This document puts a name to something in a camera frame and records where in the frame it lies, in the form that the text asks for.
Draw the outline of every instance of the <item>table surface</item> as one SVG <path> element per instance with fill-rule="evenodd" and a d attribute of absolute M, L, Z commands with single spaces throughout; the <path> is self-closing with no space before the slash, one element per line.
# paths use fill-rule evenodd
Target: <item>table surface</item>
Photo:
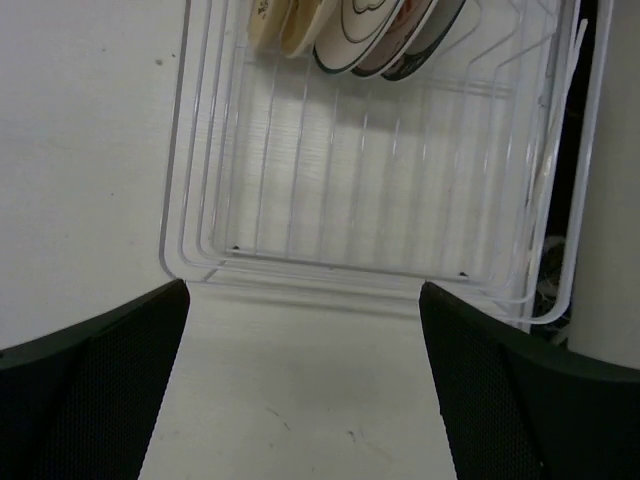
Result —
<path fill-rule="evenodd" d="M 634 3 L 614 13 L 571 346 L 640 367 L 638 194 L 623 175 L 640 138 L 640 65 L 624 53 Z M 168 280 L 157 244 L 182 11 L 175 0 L 3 3 L 0 349 Z M 141 478 L 455 478 L 417 311 L 192 294 Z"/>

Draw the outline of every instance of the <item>wire rack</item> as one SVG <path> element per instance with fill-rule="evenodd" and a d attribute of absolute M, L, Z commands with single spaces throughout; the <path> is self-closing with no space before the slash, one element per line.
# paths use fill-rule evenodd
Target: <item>wire rack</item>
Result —
<path fill-rule="evenodd" d="M 578 5 L 468 0 L 434 58 L 395 84 L 253 52 L 250 7 L 187 2 L 167 270 L 387 302 L 430 279 L 526 317 Z"/>

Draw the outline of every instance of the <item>white surface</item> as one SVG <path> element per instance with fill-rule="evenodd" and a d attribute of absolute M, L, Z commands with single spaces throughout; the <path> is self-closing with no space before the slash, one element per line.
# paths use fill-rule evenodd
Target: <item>white surface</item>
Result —
<path fill-rule="evenodd" d="M 582 226 L 570 348 L 640 368 L 640 3 L 615 3 Z"/>
<path fill-rule="evenodd" d="M 167 280 L 157 243 L 182 8 L 0 6 L 0 348 Z M 455 478 L 417 320 L 194 291 L 141 478 L 313 475 Z"/>

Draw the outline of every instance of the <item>plate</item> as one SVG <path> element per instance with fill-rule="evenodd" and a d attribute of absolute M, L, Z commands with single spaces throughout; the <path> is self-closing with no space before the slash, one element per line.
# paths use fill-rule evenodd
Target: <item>plate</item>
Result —
<path fill-rule="evenodd" d="M 313 55 L 322 70 L 353 69 L 389 29 L 404 0 L 338 0 L 320 32 Z"/>
<path fill-rule="evenodd" d="M 382 77 L 390 82 L 398 82 L 417 72 L 447 36 L 460 15 L 465 1 L 439 0 L 411 46 L 382 74 Z"/>
<path fill-rule="evenodd" d="M 398 61 L 422 31 L 437 3 L 438 0 L 405 0 L 387 33 L 353 73 L 362 78 L 373 77 Z"/>
<path fill-rule="evenodd" d="M 249 19 L 249 43 L 256 50 L 269 46 L 280 34 L 289 0 L 255 0 Z"/>
<path fill-rule="evenodd" d="M 300 56 L 311 45 L 336 9 L 338 0 L 293 0 L 282 31 L 282 51 Z"/>

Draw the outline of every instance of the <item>dish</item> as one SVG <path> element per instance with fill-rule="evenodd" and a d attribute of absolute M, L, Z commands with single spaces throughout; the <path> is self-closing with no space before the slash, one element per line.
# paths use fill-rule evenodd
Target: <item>dish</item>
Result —
<path fill-rule="evenodd" d="M 313 43 L 336 8 L 338 0 L 293 0 L 282 31 L 282 51 L 288 58 Z"/>
<path fill-rule="evenodd" d="M 405 0 L 387 33 L 353 69 L 353 73 L 358 77 L 368 78 L 391 67 L 411 46 L 437 3 L 438 0 Z"/>
<path fill-rule="evenodd" d="M 332 74 L 349 71 L 366 57 L 404 3 L 404 0 L 338 1 L 313 49 L 320 68 Z"/>
<path fill-rule="evenodd" d="M 439 0 L 420 33 L 396 63 L 382 77 L 398 82 L 418 71 L 447 36 L 466 0 Z"/>
<path fill-rule="evenodd" d="M 267 47 L 280 34 L 289 0 L 255 0 L 249 19 L 249 43 L 256 50 Z"/>

